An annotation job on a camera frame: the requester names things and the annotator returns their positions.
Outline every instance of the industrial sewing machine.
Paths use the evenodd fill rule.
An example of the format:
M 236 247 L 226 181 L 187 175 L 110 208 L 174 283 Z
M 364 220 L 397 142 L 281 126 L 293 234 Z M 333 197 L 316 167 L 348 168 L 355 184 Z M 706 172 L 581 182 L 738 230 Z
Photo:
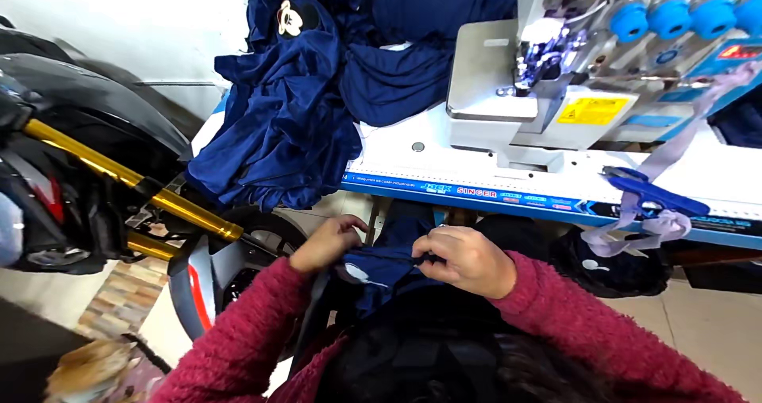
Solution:
M 551 170 L 552 148 L 666 141 L 712 76 L 759 58 L 762 0 L 518 0 L 517 18 L 460 29 L 450 145 Z

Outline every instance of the motorcycle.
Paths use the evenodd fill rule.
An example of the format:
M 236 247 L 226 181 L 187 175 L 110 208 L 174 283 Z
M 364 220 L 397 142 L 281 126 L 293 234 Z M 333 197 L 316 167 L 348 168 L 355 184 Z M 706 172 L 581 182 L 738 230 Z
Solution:
M 205 199 L 185 182 L 191 148 L 165 116 L 6 22 L 0 267 L 89 274 L 109 259 L 166 260 L 175 310 L 195 339 L 259 270 L 305 242 L 284 217 Z M 152 233 L 157 226 L 164 236 Z

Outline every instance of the hand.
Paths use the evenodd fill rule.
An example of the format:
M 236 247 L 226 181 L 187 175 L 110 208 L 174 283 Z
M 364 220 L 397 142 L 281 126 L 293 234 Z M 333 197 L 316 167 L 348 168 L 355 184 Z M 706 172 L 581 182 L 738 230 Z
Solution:
M 313 273 L 337 261 L 350 248 L 363 244 L 354 228 L 368 231 L 368 225 L 354 215 L 329 218 L 291 255 L 291 267 Z
M 446 262 L 424 261 L 425 276 L 491 299 L 502 299 L 516 284 L 514 262 L 481 232 L 445 226 L 413 243 L 413 257 L 437 254 Z

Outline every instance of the lavender ribbon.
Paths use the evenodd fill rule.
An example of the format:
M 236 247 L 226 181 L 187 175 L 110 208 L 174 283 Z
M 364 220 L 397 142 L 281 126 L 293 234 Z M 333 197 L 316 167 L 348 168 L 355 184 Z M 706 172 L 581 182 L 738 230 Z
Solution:
M 762 62 L 746 62 L 739 65 L 731 73 L 715 76 L 712 85 L 706 92 L 693 101 L 691 123 L 679 134 L 654 150 L 638 166 L 637 170 L 646 174 L 648 181 L 652 183 L 656 177 L 674 165 L 685 154 L 696 136 L 702 119 L 709 113 L 712 106 L 732 89 L 751 83 L 760 70 L 762 70 Z M 679 212 L 663 210 L 658 217 L 643 220 L 643 230 L 650 233 L 651 236 L 637 241 L 609 241 L 609 238 L 606 238 L 608 231 L 629 226 L 635 221 L 638 209 L 638 196 L 624 192 L 620 204 L 619 220 L 591 231 L 582 232 L 582 240 L 587 242 L 587 245 L 597 256 L 612 257 L 626 248 L 634 250 L 658 248 L 662 245 L 662 241 L 681 239 L 691 231 L 691 220 L 688 217 Z

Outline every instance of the navy blue fabric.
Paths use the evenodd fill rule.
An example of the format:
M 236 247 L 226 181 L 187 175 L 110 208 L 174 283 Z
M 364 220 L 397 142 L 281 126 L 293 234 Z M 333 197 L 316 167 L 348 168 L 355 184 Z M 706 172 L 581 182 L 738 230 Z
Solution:
M 515 0 L 290 0 L 306 24 L 278 33 L 283 0 L 249 0 L 248 53 L 221 56 L 225 121 L 188 165 L 223 204 L 309 208 L 361 152 L 353 117 L 394 124 L 444 99 L 458 28 Z M 315 25 L 307 19 L 315 17 Z M 379 49 L 404 41 L 403 51 Z
M 220 202 L 257 202 L 265 212 L 279 203 L 308 208 L 335 192 L 362 150 L 335 86 L 341 42 L 333 19 L 316 0 L 291 0 L 314 7 L 319 25 L 284 38 L 274 17 L 282 1 L 250 0 L 253 53 L 215 59 L 233 82 L 225 122 L 188 165 Z
M 355 301 L 358 318 L 367 317 L 397 295 L 429 285 L 442 285 L 414 268 L 415 259 L 411 257 L 415 240 L 433 228 L 430 205 L 395 200 L 376 243 L 344 255 L 336 267 L 338 276 L 363 286 L 362 296 Z M 365 272 L 367 281 L 348 276 L 348 265 Z
M 465 23 L 509 17 L 516 0 L 373 0 L 373 21 L 404 51 L 350 46 L 341 96 L 352 115 L 393 125 L 443 100 L 458 30 Z
M 444 99 L 455 53 L 449 43 L 415 43 L 401 51 L 350 44 L 339 87 L 352 116 L 388 126 Z

